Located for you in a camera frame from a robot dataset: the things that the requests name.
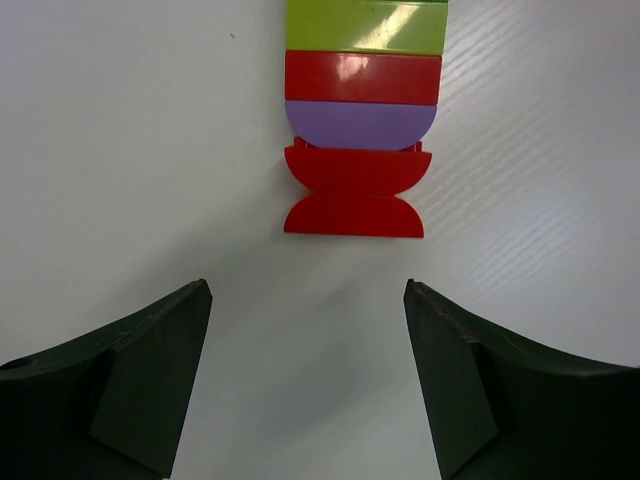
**purple semicircle block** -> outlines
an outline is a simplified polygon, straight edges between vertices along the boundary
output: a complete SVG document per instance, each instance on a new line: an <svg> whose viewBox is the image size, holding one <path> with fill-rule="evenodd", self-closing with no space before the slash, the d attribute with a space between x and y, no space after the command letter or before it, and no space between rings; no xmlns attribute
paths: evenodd
<svg viewBox="0 0 640 480"><path fill-rule="evenodd" d="M436 117L432 105L287 100L296 133L314 147L399 151L419 142Z"/></svg>

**stacked blocks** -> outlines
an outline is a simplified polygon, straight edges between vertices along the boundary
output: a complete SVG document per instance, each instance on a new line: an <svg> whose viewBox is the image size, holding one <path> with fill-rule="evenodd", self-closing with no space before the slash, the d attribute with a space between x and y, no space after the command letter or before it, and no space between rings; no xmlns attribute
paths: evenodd
<svg viewBox="0 0 640 480"><path fill-rule="evenodd" d="M311 194L285 232L424 236L396 197L426 173L446 1L287 0L285 102L298 135L285 158Z"/></svg>

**white table surface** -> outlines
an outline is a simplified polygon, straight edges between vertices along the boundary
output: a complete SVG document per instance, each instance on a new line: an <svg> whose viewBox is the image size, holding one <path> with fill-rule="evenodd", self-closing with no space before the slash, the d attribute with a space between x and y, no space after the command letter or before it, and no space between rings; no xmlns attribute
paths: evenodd
<svg viewBox="0 0 640 480"><path fill-rule="evenodd" d="M0 4L0 362L206 278L177 480L437 479L414 277L640 364L640 2L451 0L424 241L285 236L284 0Z"/></svg>

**red arch block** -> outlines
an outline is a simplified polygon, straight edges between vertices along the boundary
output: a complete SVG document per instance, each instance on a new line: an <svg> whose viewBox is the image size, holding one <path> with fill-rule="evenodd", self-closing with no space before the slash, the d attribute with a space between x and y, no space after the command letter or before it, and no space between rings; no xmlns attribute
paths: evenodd
<svg viewBox="0 0 640 480"><path fill-rule="evenodd" d="M387 195L312 193L293 207L287 233L423 238L418 213L404 200Z"/></svg>
<svg viewBox="0 0 640 480"><path fill-rule="evenodd" d="M309 190L396 195L424 176L431 154L416 143L400 152L315 148L296 137L285 149L289 170Z"/></svg>

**green block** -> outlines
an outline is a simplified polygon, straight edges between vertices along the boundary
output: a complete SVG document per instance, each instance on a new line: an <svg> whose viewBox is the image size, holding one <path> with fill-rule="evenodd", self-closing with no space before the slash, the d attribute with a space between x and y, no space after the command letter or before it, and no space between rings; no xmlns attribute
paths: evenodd
<svg viewBox="0 0 640 480"><path fill-rule="evenodd" d="M288 0L287 49L442 55L446 2Z"/></svg>

